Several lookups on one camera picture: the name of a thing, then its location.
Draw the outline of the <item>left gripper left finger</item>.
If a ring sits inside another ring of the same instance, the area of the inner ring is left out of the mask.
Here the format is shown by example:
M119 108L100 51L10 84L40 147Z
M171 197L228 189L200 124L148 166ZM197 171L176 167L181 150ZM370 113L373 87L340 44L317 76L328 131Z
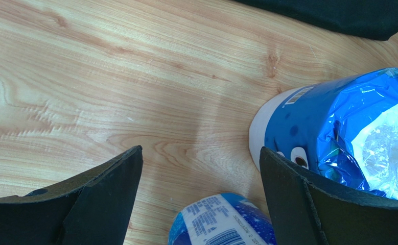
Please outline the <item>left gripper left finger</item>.
M134 146L64 181L0 198L0 244L123 244L142 150Z

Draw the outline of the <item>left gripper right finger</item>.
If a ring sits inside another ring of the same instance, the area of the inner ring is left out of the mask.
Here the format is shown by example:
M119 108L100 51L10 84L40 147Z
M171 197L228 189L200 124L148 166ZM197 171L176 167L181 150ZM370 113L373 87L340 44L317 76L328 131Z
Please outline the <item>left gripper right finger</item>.
M278 244L398 244L398 200L344 186L265 147L260 172Z

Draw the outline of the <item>Tempo paper roll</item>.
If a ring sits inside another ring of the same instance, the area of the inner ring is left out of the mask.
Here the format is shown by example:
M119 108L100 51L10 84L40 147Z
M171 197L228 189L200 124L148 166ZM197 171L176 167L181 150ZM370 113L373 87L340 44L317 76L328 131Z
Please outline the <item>Tempo paper roll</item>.
M235 193L203 198L183 208L169 231L168 245L276 244L270 218Z

